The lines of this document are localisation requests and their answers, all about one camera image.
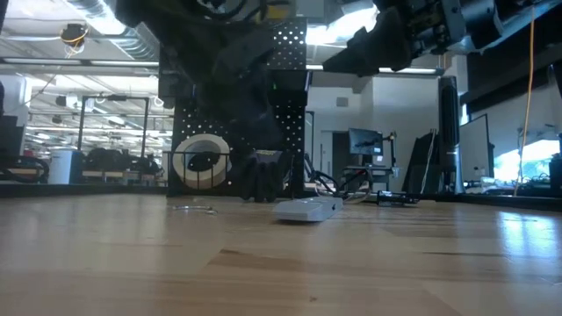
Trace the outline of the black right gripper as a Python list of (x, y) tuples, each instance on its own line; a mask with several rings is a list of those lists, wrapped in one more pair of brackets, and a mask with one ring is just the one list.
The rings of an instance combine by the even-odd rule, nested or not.
[[(460, 0), (407, 0), (407, 31), (414, 55), (442, 54), (460, 40)], [(412, 51), (400, 12), (381, 11), (373, 30), (363, 27), (339, 53), (322, 63), (331, 73), (377, 75), (411, 65)]]

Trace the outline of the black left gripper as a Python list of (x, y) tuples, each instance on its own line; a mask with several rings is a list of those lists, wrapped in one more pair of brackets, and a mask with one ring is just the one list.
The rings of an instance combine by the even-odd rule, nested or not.
[(253, 30), (228, 41), (217, 53), (205, 81), (206, 102), (230, 115), (267, 111), (267, 61), (275, 52), (268, 30)]

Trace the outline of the white tape roll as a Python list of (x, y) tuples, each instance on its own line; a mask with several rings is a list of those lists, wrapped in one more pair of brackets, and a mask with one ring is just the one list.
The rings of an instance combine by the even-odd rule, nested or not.
[[(216, 154), (218, 159), (203, 170), (189, 167), (196, 154)], [(220, 136), (203, 133), (182, 141), (172, 153), (172, 166), (181, 181), (189, 188), (208, 190), (226, 181), (231, 169), (230, 147)]]

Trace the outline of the silver metal peg hook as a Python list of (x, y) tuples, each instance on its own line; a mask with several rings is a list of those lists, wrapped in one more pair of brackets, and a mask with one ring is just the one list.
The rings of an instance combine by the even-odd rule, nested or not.
[(182, 212), (202, 212), (206, 215), (216, 216), (218, 212), (208, 205), (173, 205), (174, 211)]

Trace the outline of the black metal pegboard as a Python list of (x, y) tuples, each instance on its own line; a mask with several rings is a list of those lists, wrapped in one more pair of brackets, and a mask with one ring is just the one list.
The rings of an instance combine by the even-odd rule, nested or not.
[[(306, 21), (294, 19), (284, 25), (275, 27), (273, 40), (275, 53), (268, 62), (268, 74), (271, 70), (305, 70)], [(283, 139), (276, 145), (277, 150), (288, 151), (292, 154), (292, 167), (285, 179), (285, 190), (280, 195), (282, 198), (292, 198), (300, 195), (304, 190), (304, 153), (305, 153), (305, 108), (291, 106), (284, 103), (272, 105), (273, 117)], [(184, 195), (208, 196), (234, 196), (238, 193), (233, 178), (234, 162), (253, 149), (259, 149), (257, 139), (247, 135), (236, 126), (220, 123), (202, 112), (201, 108), (174, 108), (174, 124), (172, 129), (172, 150), (196, 134), (213, 134), (223, 138), (230, 147), (230, 160), (232, 168), (227, 174), (227, 180), (220, 186), (210, 190), (190, 189), (179, 182), (179, 178), (172, 174), (170, 165), (168, 172), (168, 190), (170, 193)], [(162, 159), (169, 163), (169, 152)]]

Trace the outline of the tall black pegboard bin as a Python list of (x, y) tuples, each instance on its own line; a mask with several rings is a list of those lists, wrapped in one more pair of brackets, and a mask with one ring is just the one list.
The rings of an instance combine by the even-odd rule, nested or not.
[(197, 85), (175, 48), (161, 46), (159, 54), (158, 97), (166, 109), (195, 108)]

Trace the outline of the computer monitor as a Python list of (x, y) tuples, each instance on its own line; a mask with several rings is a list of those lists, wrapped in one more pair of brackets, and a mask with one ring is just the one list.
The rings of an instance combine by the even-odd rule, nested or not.
[(349, 152), (351, 154), (382, 156), (384, 154), (383, 134), (372, 130), (350, 128)]

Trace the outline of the black tower column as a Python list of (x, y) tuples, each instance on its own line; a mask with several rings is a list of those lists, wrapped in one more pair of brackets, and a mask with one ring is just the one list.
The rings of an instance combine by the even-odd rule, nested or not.
[(455, 76), (438, 79), (439, 163), (445, 194), (464, 192), (460, 157), (460, 115)]

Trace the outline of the black work glove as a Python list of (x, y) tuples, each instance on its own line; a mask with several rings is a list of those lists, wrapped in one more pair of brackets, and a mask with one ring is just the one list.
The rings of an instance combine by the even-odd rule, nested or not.
[(292, 167), (288, 151), (257, 149), (234, 162), (233, 178), (239, 195), (257, 203), (274, 202), (285, 190), (285, 179)]

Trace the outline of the black leaning panel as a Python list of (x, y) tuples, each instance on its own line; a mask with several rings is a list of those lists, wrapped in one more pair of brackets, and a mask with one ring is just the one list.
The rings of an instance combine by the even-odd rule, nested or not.
[(401, 189), (412, 194), (435, 194), (440, 175), (439, 134), (431, 131), (415, 140)]

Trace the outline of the white standing panel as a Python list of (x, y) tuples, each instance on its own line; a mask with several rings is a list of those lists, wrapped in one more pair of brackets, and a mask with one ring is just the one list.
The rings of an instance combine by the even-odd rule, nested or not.
[(494, 145), (490, 142), (486, 114), (460, 126), (459, 146), (465, 182), (494, 177)]

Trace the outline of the black C-clamp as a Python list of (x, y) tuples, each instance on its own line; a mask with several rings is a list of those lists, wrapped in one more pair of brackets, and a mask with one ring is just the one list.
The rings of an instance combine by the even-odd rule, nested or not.
[(376, 204), (379, 206), (404, 206), (417, 205), (418, 203), (419, 200), (417, 198), (408, 196), (405, 193), (380, 190), (376, 196)]

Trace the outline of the white flat device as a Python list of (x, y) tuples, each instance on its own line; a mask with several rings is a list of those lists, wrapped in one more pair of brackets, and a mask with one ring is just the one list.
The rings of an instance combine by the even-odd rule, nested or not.
[(322, 222), (338, 213), (343, 207), (340, 197), (308, 197), (280, 202), (273, 208), (278, 220)]

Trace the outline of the black ceiling-hung device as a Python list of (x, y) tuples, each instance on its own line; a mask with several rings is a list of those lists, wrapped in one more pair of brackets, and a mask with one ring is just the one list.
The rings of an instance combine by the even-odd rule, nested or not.
[(89, 28), (81, 24), (67, 24), (61, 30), (60, 40), (65, 45), (65, 54), (67, 58), (80, 54), (84, 50), (86, 37)]

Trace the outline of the black stand frame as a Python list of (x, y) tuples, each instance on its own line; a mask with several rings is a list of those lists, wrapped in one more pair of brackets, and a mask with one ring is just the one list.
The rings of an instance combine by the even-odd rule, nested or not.
[[(78, 149), (82, 149), (83, 144), (83, 128), (84, 128), (84, 118), (85, 118), (85, 107), (86, 103), (89, 99), (96, 99), (95, 96), (83, 96), (83, 106), (80, 113), (80, 125), (79, 125), (79, 132), (78, 132)], [(129, 97), (126, 95), (120, 94), (111, 94), (108, 96), (101, 96), (101, 99), (106, 101), (130, 101), (130, 100), (142, 100), (145, 102), (145, 110), (143, 115), (143, 129), (142, 129), (142, 141), (141, 141), (141, 157), (145, 156), (146, 152), (146, 139), (147, 139), (147, 130), (148, 130), (148, 114), (149, 114), (149, 107), (150, 107), (150, 98), (149, 97)]]

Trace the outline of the black aluminium table frame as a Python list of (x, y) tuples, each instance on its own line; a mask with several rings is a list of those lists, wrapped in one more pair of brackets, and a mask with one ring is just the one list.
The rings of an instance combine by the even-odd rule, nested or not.
[[(24, 184), (0, 183), (0, 198), (33, 198), (104, 194), (146, 194), (178, 197), (183, 193), (170, 193), (164, 187), (90, 185), (90, 184)], [(509, 197), (478, 194), (415, 195), (420, 200), (436, 202), (491, 205), (519, 209), (556, 212), (562, 214), (562, 198), (558, 197)]]

